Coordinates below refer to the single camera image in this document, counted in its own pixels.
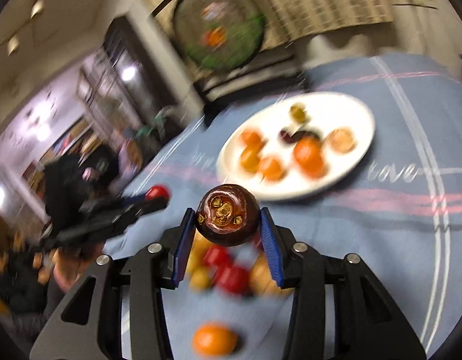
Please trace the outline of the person's left hand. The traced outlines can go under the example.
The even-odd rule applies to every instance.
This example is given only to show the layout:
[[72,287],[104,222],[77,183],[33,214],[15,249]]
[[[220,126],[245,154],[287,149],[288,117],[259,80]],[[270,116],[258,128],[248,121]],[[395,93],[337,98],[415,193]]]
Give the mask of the person's left hand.
[[88,267],[103,252],[103,243],[87,244],[81,248],[61,247],[54,256],[53,276],[63,292],[71,289]]

